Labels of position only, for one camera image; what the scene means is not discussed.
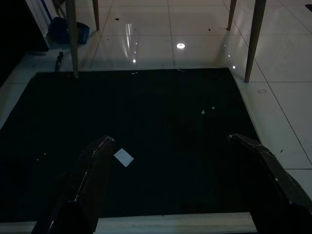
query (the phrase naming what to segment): wooden table leg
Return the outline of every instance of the wooden table leg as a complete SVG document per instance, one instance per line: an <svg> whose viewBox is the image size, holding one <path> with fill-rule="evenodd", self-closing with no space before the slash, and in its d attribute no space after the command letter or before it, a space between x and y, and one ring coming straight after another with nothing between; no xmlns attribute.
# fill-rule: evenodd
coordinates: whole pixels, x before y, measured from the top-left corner
<svg viewBox="0 0 312 234"><path fill-rule="evenodd" d="M94 18L96 19L96 27L98 31L99 30L98 0L92 0L92 2L93 2Z"/></svg>
<svg viewBox="0 0 312 234"><path fill-rule="evenodd" d="M70 50L72 54L72 63L74 77L78 77L78 32L76 23L76 7L75 0L65 0L66 16L68 24L68 34L70 41Z"/></svg>
<svg viewBox="0 0 312 234"><path fill-rule="evenodd" d="M250 75L252 73L254 55L255 55L255 50L257 48L258 39L260 35L265 4L266 4L266 0L255 0L254 11L253 11L253 23L252 23L252 30L250 33L249 49L248 49L247 65L246 65L246 73L245 73L246 83L249 82Z"/></svg>
<svg viewBox="0 0 312 234"><path fill-rule="evenodd" d="M236 2L237 2L237 0L231 0L229 23L228 23L228 27L226 28L226 30L229 30L229 31L231 30L231 26L232 26L232 22L233 22L233 16L234 16L234 11L235 11L235 7L236 7Z"/></svg>

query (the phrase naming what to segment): black carpet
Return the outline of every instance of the black carpet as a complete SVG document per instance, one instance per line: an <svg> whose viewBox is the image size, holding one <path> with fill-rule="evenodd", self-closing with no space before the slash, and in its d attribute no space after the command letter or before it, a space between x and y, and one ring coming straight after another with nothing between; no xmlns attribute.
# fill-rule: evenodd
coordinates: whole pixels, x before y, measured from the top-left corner
<svg viewBox="0 0 312 234"><path fill-rule="evenodd" d="M37 74L0 131L0 221L37 220L104 135L134 161L114 158L102 217L248 211L231 133L258 140L228 69Z"/></svg>
<svg viewBox="0 0 312 234"><path fill-rule="evenodd" d="M312 12L312 4L307 4L306 7Z"/></svg>

